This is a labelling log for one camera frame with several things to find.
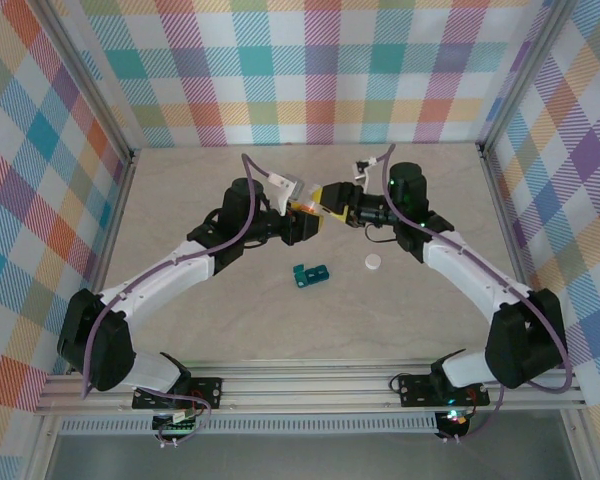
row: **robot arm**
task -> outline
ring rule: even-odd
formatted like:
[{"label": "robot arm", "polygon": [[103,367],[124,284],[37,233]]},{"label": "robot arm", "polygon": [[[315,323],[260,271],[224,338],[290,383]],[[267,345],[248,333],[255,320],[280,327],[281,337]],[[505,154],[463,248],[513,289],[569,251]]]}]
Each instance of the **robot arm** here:
[{"label": "robot arm", "polygon": [[[282,205],[286,207],[295,193],[295,182],[275,174],[270,177],[273,178],[272,183],[282,187],[279,208]],[[105,305],[120,297],[115,307],[105,315],[96,333],[90,362],[90,383],[100,391],[126,384],[188,395],[189,372],[166,354],[134,351],[133,333],[164,304],[193,285],[220,273],[241,257],[247,243],[262,244],[272,237],[280,237],[287,245],[293,245],[314,236],[321,225],[318,215],[290,208],[282,208],[281,211],[271,208],[263,186],[254,181],[254,187],[256,213],[239,241],[211,255],[186,259],[227,242],[243,228],[250,207],[248,182],[244,178],[233,182],[225,192],[222,207],[212,211],[200,226],[187,235],[187,240],[164,259],[98,294],[87,289],[77,292],[69,302],[58,341],[58,353],[82,372],[86,342],[95,319]],[[146,278],[125,294],[126,287],[139,277]]]},{"label": "robot arm", "polygon": [[[420,167],[398,163],[391,167],[389,196],[409,220],[439,234],[427,233],[401,222],[384,195],[366,193],[367,172],[375,159],[358,162],[354,172],[357,184],[339,182],[322,187],[313,200],[323,209],[351,227],[393,228],[398,245],[420,263],[428,265],[451,281],[480,310],[490,325],[489,337],[480,352],[456,352],[432,365],[431,384],[442,398],[475,383],[499,381],[516,388],[561,363],[560,353],[537,317],[520,301],[529,299],[549,320],[565,343],[564,325],[557,297],[547,289],[534,292],[499,272],[467,245],[453,225],[429,210],[427,183]],[[458,245],[450,246],[445,239]],[[509,287],[503,288],[470,257],[477,257]]]}]

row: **small green object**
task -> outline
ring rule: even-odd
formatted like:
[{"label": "small green object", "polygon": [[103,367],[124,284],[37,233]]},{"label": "small green object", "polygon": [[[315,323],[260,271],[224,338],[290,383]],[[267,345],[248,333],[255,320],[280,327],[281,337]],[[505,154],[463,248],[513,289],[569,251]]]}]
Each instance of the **small green object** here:
[{"label": "small green object", "polygon": [[329,271],[326,265],[318,265],[314,268],[304,269],[304,264],[293,267],[293,276],[298,288],[308,287],[314,283],[324,282],[329,279]]}]

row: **white arm segment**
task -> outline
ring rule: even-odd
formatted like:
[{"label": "white arm segment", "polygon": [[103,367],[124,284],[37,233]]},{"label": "white arm segment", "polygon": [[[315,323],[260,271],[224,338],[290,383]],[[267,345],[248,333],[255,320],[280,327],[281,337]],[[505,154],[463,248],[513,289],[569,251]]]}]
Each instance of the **white arm segment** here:
[{"label": "white arm segment", "polygon": [[[169,256],[155,263],[151,268],[164,261],[173,261],[183,255],[201,252],[204,249],[198,242],[182,242]],[[179,262],[177,265],[169,265],[134,288],[131,293],[116,304],[114,311],[123,311],[126,314],[125,320],[129,324],[129,332],[133,335],[142,326],[142,323],[158,308],[170,302],[196,283],[211,278],[213,272],[213,257],[208,255]],[[105,304],[109,303],[113,297],[140,275],[142,273],[121,285],[103,290],[101,292],[102,301]]]},{"label": "white arm segment", "polygon": [[[510,289],[515,289],[525,297],[529,296],[531,288],[516,282],[484,260],[466,244],[458,232],[444,232],[441,235],[462,245],[463,251],[469,250],[480,258],[509,282]],[[444,275],[478,307],[489,325],[493,320],[493,314],[500,310],[500,305],[503,303],[513,305],[518,302],[518,299],[509,290],[504,289],[466,255],[457,252],[439,239],[434,238],[425,244],[423,257],[424,263]],[[487,366],[484,351],[463,352],[454,355],[443,362],[442,368],[449,382],[456,388],[473,383],[496,381]]]},{"label": "white arm segment", "polygon": [[[163,263],[165,260],[175,260],[183,255],[201,252],[205,249],[197,242],[182,242],[169,256],[151,266]],[[172,264],[152,275],[133,289],[124,299],[114,307],[114,311],[124,311],[125,320],[129,324],[131,341],[136,332],[157,309],[171,301],[182,292],[213,276],[213,257],[203,255],[193,260]],[[113,288],[101,292],[102,301],[107,304],[113,297],[120,293],[129,283],[138,278],[142,273]],[[133,362],[133,367],[123,385],[133,387],[146,387],[161,392],[168,392],[180,377],[180,371],[171,361],[162,355],[138,352]]]}]

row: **white bottle cap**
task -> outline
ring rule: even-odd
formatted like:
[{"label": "white bottle cap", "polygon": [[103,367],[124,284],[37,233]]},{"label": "white bottle cap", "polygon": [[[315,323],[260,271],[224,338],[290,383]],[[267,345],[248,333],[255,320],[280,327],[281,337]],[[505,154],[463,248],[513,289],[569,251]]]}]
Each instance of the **white bottle cap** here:
[{"label": "white bottle cap", "polygon": [[380,255],[376,255],[375,253],[367,255],[367,258],[364,259],[364,264],[369,270],[377,270],[380,268],[380,263],[382,263]]}]

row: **metal vent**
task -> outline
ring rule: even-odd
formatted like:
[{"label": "metal vent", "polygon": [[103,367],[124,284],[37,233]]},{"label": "metal vent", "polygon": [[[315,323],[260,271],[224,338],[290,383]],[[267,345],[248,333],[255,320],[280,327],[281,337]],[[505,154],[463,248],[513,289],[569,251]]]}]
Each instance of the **metal vent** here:
[{"label": "metal vent", "polygon": [[[432,433],[433,413],[218,415],[211,417],[201,434],[343,434]],[[137,435],[152,433],[151,416],[65,417],[62,435]]]}]

